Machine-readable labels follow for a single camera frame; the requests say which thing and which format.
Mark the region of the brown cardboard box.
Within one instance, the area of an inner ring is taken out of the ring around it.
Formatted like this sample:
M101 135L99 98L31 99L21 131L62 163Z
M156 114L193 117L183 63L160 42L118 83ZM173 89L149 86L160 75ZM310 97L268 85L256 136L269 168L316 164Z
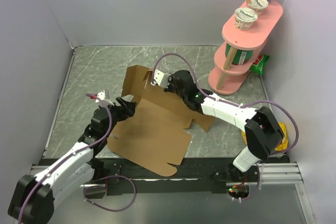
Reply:
M158 175L169 177L181 165L192 123L208 132L215 119L190 110L176 94L152 86L151 69L127 68L122 96L132 95L137 108L133 117L119 122L108 138L108 149Z

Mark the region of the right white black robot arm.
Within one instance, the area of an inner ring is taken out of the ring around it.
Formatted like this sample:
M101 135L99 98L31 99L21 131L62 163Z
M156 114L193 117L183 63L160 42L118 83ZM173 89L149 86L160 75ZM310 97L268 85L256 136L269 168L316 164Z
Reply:
M156 71L154 79L165 92L179 96L190 110L225 121L245 133L247 146L235 157L229 169L230 177L235 181L243 180L253 165L268 159L285 136L269 108L245 108L214 92L200 89L187 70L174 74Z

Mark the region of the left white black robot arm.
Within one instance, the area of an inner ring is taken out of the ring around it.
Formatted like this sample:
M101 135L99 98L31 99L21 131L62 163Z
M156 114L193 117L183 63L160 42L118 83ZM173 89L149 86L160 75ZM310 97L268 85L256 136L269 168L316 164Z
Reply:
M7 213L18 223L48 223L56 208L80 185L103 179L103 162L96 155L116 124L134 116L137 104L120 97L115 102L94 94L90 97L99 107L74 146L46 169L17 182Z

